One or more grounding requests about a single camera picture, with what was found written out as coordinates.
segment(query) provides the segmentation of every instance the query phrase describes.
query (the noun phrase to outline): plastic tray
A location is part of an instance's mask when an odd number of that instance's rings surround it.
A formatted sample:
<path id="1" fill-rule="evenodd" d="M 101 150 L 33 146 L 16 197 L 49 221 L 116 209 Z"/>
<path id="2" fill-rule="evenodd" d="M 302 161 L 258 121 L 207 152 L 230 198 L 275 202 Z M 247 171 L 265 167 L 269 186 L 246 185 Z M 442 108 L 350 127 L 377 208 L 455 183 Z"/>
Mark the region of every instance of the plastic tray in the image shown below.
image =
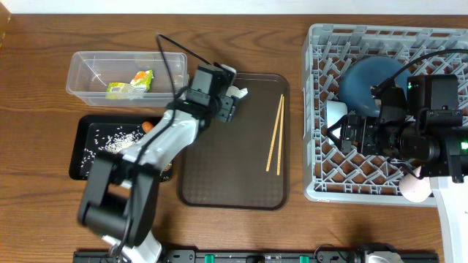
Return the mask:
<path id="1" fill-rule="evenodd" d="M 188 83 L 187 57 L 165 52 L 175 89 Z M 109 83 L 130 83 L 137 72 L 153 70 L 150 91 L 135 98 L 106 99 Z M 169 76 L 160 52 L 80 51 L 72 57 L 68 71 L 67 92 L 91 106 L 164 107 L 173 99 Z"/>
<path id="2" fill-rule="evenodd" d="M 239 73 L 234 85 L 248 88 L 233 121 L 212 120 L 210 129 L 184 151 L 178 198 L 190 206 L 277 210 L 288 197 L 289 85 L 279 75 Z M 282 160 L 279 175 L 279 132 L 271 145 L 279 99 L 284 94 Z"/>
<path id="3" fill-rule="evenodd" d="M 381 156 L 344 155 L 326 142 L 325 103 L 339 98 L 340 77 L 353 63 L 369 56 L 387 56 L 403 64 L 448 48 L 468 49 L 468 30 L 392 26 L 315 24 L 303 44 L 304 103 L 303 184 L 312 201 L 378 205 L 435 206 L 433 197 L 412 203 L 400 193 L 404 173 Z M 455 74 L 459 108 L 467 115 L 468 58 L 448 54 L 412 67 L 414 75 Z"/>
<path id="4" fill-rule="evenodd" d="M 122 138 L 122 134 L 135 135 L 135 140 L 141 139 L 145 132 L 141 124 L 145 121 L 156 125 L 161 117 L 146 117 L 136 115 L 86 115 L 80 119 L 76 131 L 70 161 L 69 176 L 74 180 L 87 180 L 94 158 L 100 148 L 114 137 Z"/>

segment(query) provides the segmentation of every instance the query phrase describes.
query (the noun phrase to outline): orange object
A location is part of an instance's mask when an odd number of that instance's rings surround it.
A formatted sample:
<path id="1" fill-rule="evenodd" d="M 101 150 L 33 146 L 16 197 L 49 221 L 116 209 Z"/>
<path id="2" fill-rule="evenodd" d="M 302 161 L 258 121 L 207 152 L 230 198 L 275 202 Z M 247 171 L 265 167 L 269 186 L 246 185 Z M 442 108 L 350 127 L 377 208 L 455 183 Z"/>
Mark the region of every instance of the orange object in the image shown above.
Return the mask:
<path id="1" fill-rule="evenodd" d="M 146 72 L 138 72 L 137 75 L 133 78 L 133 80 L 137 82 L 138 80 L 144 78 L 145 76 L 146 76 Z"/>
<path id="2" fill-rule="evenodd" d="M 143 131 L 147 134 L 147 133 L 149 133 L 149 132 L 154 128 L 154 125 L 151 124 L 151 122 L 149 122 L 149 121 L 145 121 L 145 122 L 141 125 L 141 128 L 143 128 Z"/>

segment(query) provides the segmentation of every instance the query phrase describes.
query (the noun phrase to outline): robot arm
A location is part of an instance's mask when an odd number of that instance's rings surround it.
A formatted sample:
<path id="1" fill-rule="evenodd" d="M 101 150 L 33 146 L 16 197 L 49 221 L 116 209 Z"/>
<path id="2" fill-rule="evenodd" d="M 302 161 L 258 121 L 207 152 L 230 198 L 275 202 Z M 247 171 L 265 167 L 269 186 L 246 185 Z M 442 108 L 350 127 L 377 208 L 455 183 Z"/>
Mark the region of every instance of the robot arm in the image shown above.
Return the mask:
<path id="1" fill-rule="evenodd" d="M 468 262 L 468 129 L 462 127 L 455 75 L 408 78 L 407 98 L 401 88 L 388 86 L 380 116 L 346 115 L 327 130 L 340 148 L 356 147 L 364 155 L 416 159 L 423 163 L 418 179 L 430 178 L 442 225 L 445 261 Z M 406 121 L 412 115 L 416 122 Z M 341 128 L 340 138 L 333 130 Z M 403 163 L 402 168 L 416 176 Z"/>
<path id="2" fill-rule="evenodd" d="M 430 178 L 439 211 L 445 262 L 468 262 L 468 182 Z"/>
<path id="3" fill-rule="evenodd" d="M 111 245 L 124 244 L 122 251 L 132 262 L 155 262 L 161 245 L 151 227 L 159 175 L 209 127 L 212 118 L 231 122 L 239 99 L 230 96 L 237 89 L 232 86 L 235 76 L 236 71 L 225 65 L 199 65 L 186 99 L 169 103 L 151 132 L 118 154 L 98 153 L 80 204 L 79 223 Z M 132 184 L 128 199 L 108 188 L 124 181 Z"/>

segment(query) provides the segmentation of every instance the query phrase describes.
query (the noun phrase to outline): plastic bin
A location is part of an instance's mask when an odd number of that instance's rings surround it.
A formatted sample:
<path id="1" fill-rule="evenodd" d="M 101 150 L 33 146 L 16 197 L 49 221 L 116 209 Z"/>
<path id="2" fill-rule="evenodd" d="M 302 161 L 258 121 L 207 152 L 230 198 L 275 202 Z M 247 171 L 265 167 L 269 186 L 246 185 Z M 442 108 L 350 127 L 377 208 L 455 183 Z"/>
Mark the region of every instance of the plastic bin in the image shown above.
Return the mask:
<path id="1" fill-rule="evenodd" d="M 303 44 L 304 103 L 303 185 L 305 196 L 318 202 L 436 206 L 406 200 L 399 190 L 404 173 L 382 156 L 363 156 L 354 148 L 343 154 L 327 143 L 326 100 L 339 98 L 341 76 L 369 56 L 386 56 L 403 64 L 437 50 L 468 49 L 468 30 L 394 26 L 314 24 Z M 468 56 L 429 58 L 410 69 L 413 75 L 455 74 L 458 108 L 468 123 Z"/>
<path id="2" fill-rule="evenodd" d="M 165 53 L 175 88 L 188 83 L 187 57 Z M 142 96 L 121 94 L 128 99 L 106 99 L 109 83 L 130 83 L 137 72 L 153 70 L 151 89 Z M 72 57 L 67 92 L 91 106 L 164 107 L 173 99 L 170 80 L 160 52 L 80 51 Z"/>

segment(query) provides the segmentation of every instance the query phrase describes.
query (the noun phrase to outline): black tray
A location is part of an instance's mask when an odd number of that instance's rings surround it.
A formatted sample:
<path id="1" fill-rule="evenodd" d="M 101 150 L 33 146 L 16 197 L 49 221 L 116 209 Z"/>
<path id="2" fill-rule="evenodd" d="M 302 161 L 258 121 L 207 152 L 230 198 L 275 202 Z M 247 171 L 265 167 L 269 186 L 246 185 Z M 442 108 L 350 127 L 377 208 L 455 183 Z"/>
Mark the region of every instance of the black tray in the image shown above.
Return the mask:
<path id="1" fill-rule="evenodd" d="M 184 152 L 178 198 L 190 206 L 277 210 L 289 193 L 289 85 L 279 75 L 239 73 L 235 86 L 248 88 L 231 123 L 210 128 Z M 266 163 L 281 94 L 284 94 L 282 165 L 276 175 L 279 132 L 270 172 Z"/>
<path id="2" fill-rule="evenodd" d="M 74 180 L 86 180 L 91 169 L 94 155 L 99 147 L 105 146 L 108 136 L 134 134 L 139 140 L 145 132 L 141 124 L 145 121 L 156 125 L 161 117 L 148 117 L 138 115 L 86 115 L 80 119 L 76 131 L 75 146 L 73 146 L 72 160 L 69 167 L 69 176 Z"/>

